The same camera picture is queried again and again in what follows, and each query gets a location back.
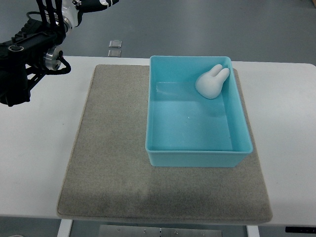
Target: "cable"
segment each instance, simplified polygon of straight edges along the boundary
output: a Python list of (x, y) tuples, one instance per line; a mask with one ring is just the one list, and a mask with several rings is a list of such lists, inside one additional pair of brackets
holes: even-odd
[(29, 11), (28, 13), (26, 13), (26, 16), (29, 19), (33, 19), (32, 17), (30, 17), (30, 15), (33, 15), (33, 14), (40, 15), (40, 12), (39, 11)]

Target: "white table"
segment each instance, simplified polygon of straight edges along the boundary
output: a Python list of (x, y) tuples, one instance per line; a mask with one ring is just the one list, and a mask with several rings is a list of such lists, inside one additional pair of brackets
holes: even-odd
[[(93, 70), (149, 59), (66, 57), (72, 72), (45, 76), (31, 102), (0, 105), (0, 215), (57, 218), (56, 206)], [(316, 67), (233, 62), (254, 133), (273, 219), (316, 226)]]

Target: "blue plastic bin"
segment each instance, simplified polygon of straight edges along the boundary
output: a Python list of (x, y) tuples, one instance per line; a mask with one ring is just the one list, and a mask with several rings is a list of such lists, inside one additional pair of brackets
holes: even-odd
[[(209, 100), (195, 82), (216, 64), (230, 75)], [(150, 58), (145, 147), (153, 166), (173, 167), (234, 167), (252, 152), (230, 58)]]

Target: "black robotic arm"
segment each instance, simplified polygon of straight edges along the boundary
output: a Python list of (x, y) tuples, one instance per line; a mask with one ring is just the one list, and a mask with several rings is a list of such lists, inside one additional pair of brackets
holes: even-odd
[(83, 13), (107, 9), (118, 1), (55, 0), (53, 5), (52, 0), (37, 0), (41, 21), (30, 17), (10, 41), (0, 43), (0, 103), (11, 107), (29, 102), (31, 89), (45, 75), (69, 73), (59, 45), (80, 24)]

